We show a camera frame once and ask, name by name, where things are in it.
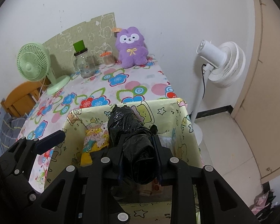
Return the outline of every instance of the plush toy leg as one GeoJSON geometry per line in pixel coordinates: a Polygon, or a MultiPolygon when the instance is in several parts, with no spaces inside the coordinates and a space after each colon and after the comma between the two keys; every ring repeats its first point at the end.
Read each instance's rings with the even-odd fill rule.
{"type": "Polygon", "coordinates": [[[147,64],[146,56],[139,57],[135,60],[135,65],[137,65],[137,66],[143,66],[146,64],[147,64]]]}
{"type": "Polygon", "coordinates": [[[134,65],[134,59],[132,56],[126,57],[122,59],[122,68],[130,68],[134,65]]]}

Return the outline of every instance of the purple plush toy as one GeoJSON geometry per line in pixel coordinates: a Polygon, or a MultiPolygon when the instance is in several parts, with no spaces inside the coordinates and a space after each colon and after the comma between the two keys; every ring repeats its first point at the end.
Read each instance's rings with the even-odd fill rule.
{"type": "Polygon", "coordinates": [[[118,59],[122,61],[123,68],[147,64],[148,50],[144,47],[143,35],[136,27],[121,30],[117,34],[115,46],[119,50],[118,59]]]}

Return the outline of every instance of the green desk fan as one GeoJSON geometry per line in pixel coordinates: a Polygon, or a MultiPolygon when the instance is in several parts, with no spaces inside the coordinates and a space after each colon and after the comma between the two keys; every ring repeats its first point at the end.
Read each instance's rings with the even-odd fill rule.
{"type": "Polygon", "coordinates": [[[47,76],[51,81],[47,87],[49,95],[58,92],[70,80],[67,75],[59,78],[54,76],[49,51],[39,43],[28,43],[20,49],[17,56],[17,67],[20,74],[29,81],[40,81],[47,76]]]}

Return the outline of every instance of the table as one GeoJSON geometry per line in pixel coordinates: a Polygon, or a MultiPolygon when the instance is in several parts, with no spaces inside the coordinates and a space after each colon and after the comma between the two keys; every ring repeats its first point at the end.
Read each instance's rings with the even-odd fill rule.
{"type": "MultiPolygon", "coordinates": [[[[63,128],[67,115],[74,109],[143,100],[176,98],[169,81],[153,55],[145,66],[123,69],[117,61],[112,67],[100,65],[93,77],[84,79],[78,73],[53,95],[45,92],[30,112],[18,139],[44,138],[63,128]]],[[[37,155],[29,183],[43,192],[53,149],[37,155]]]]}

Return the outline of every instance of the tiled floor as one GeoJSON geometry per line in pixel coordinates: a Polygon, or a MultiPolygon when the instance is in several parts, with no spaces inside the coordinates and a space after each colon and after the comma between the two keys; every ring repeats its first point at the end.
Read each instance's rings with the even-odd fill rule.
{"type": "Polygon", "coordinates": [[[203,132],[199,145],[205,165],[212,165],[251,206],[262,192],[260,173],[251,149],[228,113],[220,113],[195,121],[203,132]]]}

